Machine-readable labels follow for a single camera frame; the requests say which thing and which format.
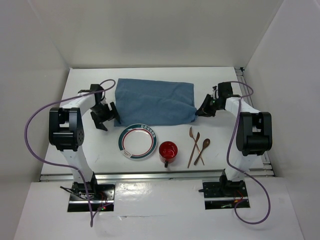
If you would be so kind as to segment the blue cloth placemat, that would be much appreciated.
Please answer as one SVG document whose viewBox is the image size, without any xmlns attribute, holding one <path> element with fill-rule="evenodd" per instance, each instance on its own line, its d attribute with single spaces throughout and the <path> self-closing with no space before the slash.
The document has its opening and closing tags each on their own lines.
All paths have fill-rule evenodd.
<svg viewBox="0 0 320 240">
<path fill-rule="evenodd" d="M 120 78 L 115 106 L 120 116 L 115 127 L 176 126 L 197 119 L 194 84 L 187 82 Z"/>
</svg>

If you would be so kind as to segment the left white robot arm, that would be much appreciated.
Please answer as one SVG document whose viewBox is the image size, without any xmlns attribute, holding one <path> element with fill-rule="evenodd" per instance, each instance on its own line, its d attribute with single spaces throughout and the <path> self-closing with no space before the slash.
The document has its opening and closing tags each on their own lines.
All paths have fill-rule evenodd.
<svg viewBox="0 0 320 240">
<path fill-rule="evenodd" d="M 77 99 L 50 109 L 48 138 L 71 166 L 73 185 L 68 191 L 92 200 L 97 197 L 99 187 L 82 147 L 85 138 L 82 116 L 88 111 L 98 130 L 108 130 L 104 125 L 106 121 L 115 119 L 117 123 L 121 122 L 115 103 L 106 103 L 104 88 L 100 84 L 91 84 L 90 89 L 78 92 Z"/>
</svg>

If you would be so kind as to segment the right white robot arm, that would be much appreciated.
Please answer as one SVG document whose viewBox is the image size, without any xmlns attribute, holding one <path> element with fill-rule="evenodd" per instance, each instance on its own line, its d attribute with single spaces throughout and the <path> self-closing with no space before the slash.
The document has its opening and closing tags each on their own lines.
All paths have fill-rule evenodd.
<svg viewBox="0 0 320 240">
<path fill-rule="evenodd" d="M 214 93 L 207 94 L 199 109 L 198 117 L 214 117 L 223 110 L 236 117 L 235 126 L 227 148 L 227 167 L 219 177 L 218 186 L 211 189 L 217 197 L 232 197 L 245 186 L 244 177 L 253 162 L 272 148 L 272 116 L 259 111 L 234 94 L 233 81 L 218 83 Z"/>
</svg>

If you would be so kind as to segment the copper spoon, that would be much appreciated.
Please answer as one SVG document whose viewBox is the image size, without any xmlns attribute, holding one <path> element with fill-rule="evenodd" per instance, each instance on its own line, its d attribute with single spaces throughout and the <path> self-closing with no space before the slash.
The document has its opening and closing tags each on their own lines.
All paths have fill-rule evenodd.
<svg viewBox="0 0 320 240">
<path fill-rule="evenodd" d="M 203 143 L 202 143 L 202 149 L 198 155 L 198 157 L 196 158 L 195 162 L 194 162 L 194 165 L 196 166 L 198 164 L 198 161 L 201 160 L 203 157 L 202 157 L 202 154 L 204 152 L 204 150 L 210 145 L 211 143 L 211 140 L 209 138 L 206 138 Z"/>
</svg>

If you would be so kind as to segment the white plate green red rim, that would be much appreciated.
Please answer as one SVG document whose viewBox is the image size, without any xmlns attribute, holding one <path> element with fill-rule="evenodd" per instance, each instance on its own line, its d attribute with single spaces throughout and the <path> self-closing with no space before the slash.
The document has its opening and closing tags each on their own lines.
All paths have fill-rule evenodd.
<svg viewBox="0 0 320 240">
<path fill-rule="evenodd" d="M 118 148 L 121 154 L 132 161 L 143 161 L 156 149 L 156 132 L 142 123 L 127 126 L 119 135 Z"/>
</svg>

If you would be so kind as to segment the red mug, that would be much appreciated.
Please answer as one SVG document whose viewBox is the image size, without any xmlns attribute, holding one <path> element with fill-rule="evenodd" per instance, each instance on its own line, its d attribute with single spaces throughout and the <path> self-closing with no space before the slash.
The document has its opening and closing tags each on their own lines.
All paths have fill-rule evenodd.
<svg viewBox="0 0 320 240">
<path fill-rule="evenodd" d="M 164 141 L 160 144 L 158 153 L 160 160 L 164 164 L 164 167 L 168 168 L 169 164 L 176 160 L 178 155 L 178 147 L 172 141 Z"/>
</svg>

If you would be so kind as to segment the aluminium rail front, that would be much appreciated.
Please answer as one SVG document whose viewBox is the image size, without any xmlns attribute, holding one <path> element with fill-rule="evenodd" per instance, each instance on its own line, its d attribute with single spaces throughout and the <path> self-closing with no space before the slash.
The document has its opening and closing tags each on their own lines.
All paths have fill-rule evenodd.
<svg viewBox="0 0 320 240">
<path fill-rule="evenodd" d="M 221 176 L 221 171 L 182 171 L 182 172 L 156 172 L 156 173 L 110 173 L 110 174 L 95 174 L 98 181 L 151 181 L 151 180 L 182 180 L 182 179 L 212 179 Z M 272 169 L 256 169 L 249 172 L 254 177 L 274 177 Z M 43 174 L 40 182 L 62 182 L 72 181 L 71 174 Z"/>
</svg>

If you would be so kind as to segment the aluminium rail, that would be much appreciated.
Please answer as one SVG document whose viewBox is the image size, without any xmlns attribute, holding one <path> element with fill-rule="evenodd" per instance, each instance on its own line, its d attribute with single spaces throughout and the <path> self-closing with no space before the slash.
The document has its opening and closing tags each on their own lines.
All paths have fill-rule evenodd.
<svg viewBox="0 0 320 240">
<path fill-rule="evenodd" d="M 95 174 L 98 181 L 151 181 L 151 180 L 182 180 L 182 179 L 212 179 L 221 176 L 221 171 L 182 171 L 182 172 L 156 172 L 156 173 L 110 173 L 110 174 Z M 249 172 L 254 177 L 274 177 L 272 169 L 256 169 Z M 71 174 L 43 174 L 40 182 L 62 182 L 72 181 Z"/>
<path fill-rule="evenodd" d="M 244 76 L 244 68 L 243 67 L 235 67 L 234 68 L 235 70 L 235 74 L 236 74 L 236 77 L 237 77 L 237 80 L 241 83 L 244 83 L 244 84 L 248 84 L 246 82 L 246 79 L 245 79 L 245 76 Z M 245 85 L 240 85 L 240 89 L 241 89 L 241 92 L 243 95 L 247 95 L 250 93 L 250 89 L 245 86 Z M 252 96 L 247 96 L 244 98 L 245 102 L 247 104 L 249 104 L 251 107 L 254 107 L 254 104 L 253 104 L 253 101 L 252 101 Z M 268 156 L 268 153 L 265 152 L 263 155 L 260 156 L 261 157 L 261 161 L 263 163 L 263 165 L 269 165 L 268 167 L 264 166 L 263 168 L 266 169 L 266 170 L 272 170 L 272 164 L 270 162 L 270 158 Z"/>
</svg>

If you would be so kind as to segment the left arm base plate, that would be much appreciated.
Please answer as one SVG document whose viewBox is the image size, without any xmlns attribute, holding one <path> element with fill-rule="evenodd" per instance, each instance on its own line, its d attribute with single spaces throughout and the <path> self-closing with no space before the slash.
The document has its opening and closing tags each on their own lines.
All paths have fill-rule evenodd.
<svg viewBox="0 0 320 240">
<path fill-rule="evenodd" d="M 60 188 L 69 194 L 68 208 L 69 213 L 89 212 L 88 200 L 85 192 L 76 192 L 74 187 Z M 99 208 L 101 212 L 113 212 L 115 200 L 115 183 L 104 183 L 96 186 L 96 193 L 90 192 L 89 199 L 92 211 L 96 212 Z"/>
</svg>

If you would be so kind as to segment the aluminium rail right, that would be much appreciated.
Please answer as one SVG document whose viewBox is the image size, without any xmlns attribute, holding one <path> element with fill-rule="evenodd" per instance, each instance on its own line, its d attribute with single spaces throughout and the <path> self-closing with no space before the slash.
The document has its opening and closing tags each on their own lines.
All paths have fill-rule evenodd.
<svg viewBox="0 0 320 240">
<path fill-rule="evenodd" d="M 234 68 L 235 70 L 235 74 L 236 74 L 236 77 L 237 77 L 237 80 L 241 83 L 244 83 L 244 84 L 248 84 L 246 82 L 246 79 L 245 79 L 245 76 L 244 76 L 244 68 L 243 67 L 235 67 Z M 250 89 L 245 86 L 245 85 L 240 85 L 240 89 L 241 89 L 241 92 L 243 95 L 247 95 L 250 93 Z M 245 102 L 247 104 L 249 104 L 251 107 L 254 107 L 254 104 L 253 104 L 253 101 L 252 101 L 252 96 L 247 96 L 244 98 Z M 266 169 L 266 170 L 272 170 L 272 164 L 270 162 L 270 158 L 268 156 L 268 153 L 265 152 L 263 155 L 260 156 L 261 157 L 261 161 L 263 163 L 263 165 L 269 165 L 268 167 L 264 166 L 263 168 Z"/>
</svg>

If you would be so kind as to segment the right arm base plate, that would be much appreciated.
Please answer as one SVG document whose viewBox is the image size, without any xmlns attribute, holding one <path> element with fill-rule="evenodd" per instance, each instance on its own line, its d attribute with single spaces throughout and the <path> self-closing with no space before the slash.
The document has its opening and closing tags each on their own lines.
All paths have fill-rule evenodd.
<svg viewBox="0 0 320 240">
<path fill-rule="evenodd" d="M 202 188 L 198 192 L 203 194 L 206 210 L 233 209 L 236 204 L 238 208 L 250 208 L 244 181 L 235 183 L 235 185 L 228 185 L 221 181 L 207 181 L 202 183 Z"/>
</svg>

